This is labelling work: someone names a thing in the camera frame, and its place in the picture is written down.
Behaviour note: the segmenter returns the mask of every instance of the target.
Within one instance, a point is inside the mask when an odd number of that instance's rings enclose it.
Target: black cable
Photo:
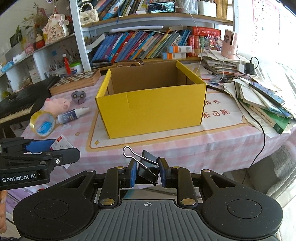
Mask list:
[[[238,100],[238,102],[240,103],[240,105],[244,108],[244,110],[246,111],[246,112],[248,112],[247,111],[247,109],[244,107],[244,105],[239,101],[239,99],[238,99],[238,96],[237,96],[237,88],[236,88],[236,86],[235,86],[235,83],[234,83],[234,88],[235,88],[235,96],[236,96],[236,98],[237,98],[237,100]],[[263,129],[263,127],[262,127],[262,125],[259,123],[259,121],[258,120],[256,120],[249,112],[248,112],[248,114],[252,117],[252,119],[254,120],[254,121],[256,121],[257,123],[258,123],[258,125],[261,127],[261,129],[262,129],[262,132],[263,132],[263,137],[264,137],[264,143],[263,143],[263,147],[262,147],[262,149],[261,149],[261,151],[258,153],[258,155],[255,157],[255,159],[253,160],[253,162],[252,162],[252,164],[250,165],[250,167],[247,169],[247,171],[246,171],[246,174],[245,174],[245,176],[244,176],[244,179],[243,179],[243,181],[242,181],[242,184],[244,184],[244,181],[245,181],[245,179],[246,179],[246,177],[247,177],[247,174],[248,174],[248,172],[249,172],[249,169],[251,168],[251,166],[254,164],[254,162],[256,161],[256,159],[257,159],[257,157],[262,153],[262,151],[263,151],[263,149],[264,149],[264,147],[265,147],[265,143],[266,143],[266,140],[265,140],[265,133],[264,133],[264,129]]]
[[[246,75],[248,75],[249,73],[253,72],[255,69],[257,69],[257,67],[259,66],[259,60],[258,60],[258,59],[257,59],[257,62],[258,62],[258,64],[257,64],[257,66],[256,66],[253,70],[251,70],[250,72],[248,72],[248,73],[246,73],[246,74],[243,74],[243,75],[237,76],[236,78],[238,78],[238,77],[242,77],[242,76],[246,76]]]

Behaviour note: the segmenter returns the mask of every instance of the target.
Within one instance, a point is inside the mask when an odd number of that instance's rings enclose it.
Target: red book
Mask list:
[[[188,37],[187,44],[188,44],[188,46],[191,46],[192,47],[192,53],[187,53],[187,56],[188,57],[191,57],[194,54],[194,36],[193,35],[190,35]]]
[[[198,35],[198,31],[200,32],[200,36],[208,36],[208,35],[216,35],[221,36],[221,30],[215,28],[206,28],[206,27],[188,27],[188,30],[191,31],[192,35]]]
[[[125,38],[125,40],[122,42],[122,44],[119,46],[118,50],[116,51],[116,54],[113,56],[113,58],[111,59],[111,62],[114,63],[115,59],[117,58],[119,52],[121,51],[121,49],[123,48],[123,46],[129,41],[129,39],[132,37],[133,35],[133,31],[131,31]]]
[[[194,54],[192,54],[193,56],[198,56],[198,54],[200,53],[200,39],[198,37],[198,35],[194,36]]]
[[[140,39],[132,47],[132,49],[129,51],[129,53],[127,54],[127,56],[124,59],[128,59],[135,52],[135,49],[142,43],[142,41],[146,38],[147,35],[148,35],[148,33],[142,34],[142,36],[140,37]]]

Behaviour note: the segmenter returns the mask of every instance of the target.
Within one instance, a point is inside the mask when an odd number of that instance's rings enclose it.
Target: handbag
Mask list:
[[[85,5],[89,5],[91,10],[82,12],[82,9]],[[79,8],[79,16],[81,25],[86,25],[88,23],[95,23],[99,21],[98,11],[94,9],[93,5],[89,2],[84,3]]]

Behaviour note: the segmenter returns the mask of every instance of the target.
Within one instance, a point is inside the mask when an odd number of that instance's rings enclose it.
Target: pink figurine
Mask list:
[[[64,98],[47,98],[44,102],[44,110],[50,112],[56,118],[58,115],[63,114],[70,109],[70,101]]]

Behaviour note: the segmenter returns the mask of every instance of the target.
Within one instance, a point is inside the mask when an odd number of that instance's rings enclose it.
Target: glue bottle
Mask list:
[[[69,59],[67,58],[67,55],[65,53],[63,54],[63,62],[65,64],[67,74],[71,74],[72,72],[71,72],[71,69],[70,69]]]
[[[70,110],[69,112],[58,115],[57,119],[60,124],[65,124],[67,122],[78,119],[80,116],[84,115],[87,112],[89,112],[89,107],[83,107],[81,109],[73,109],[73,110]]]

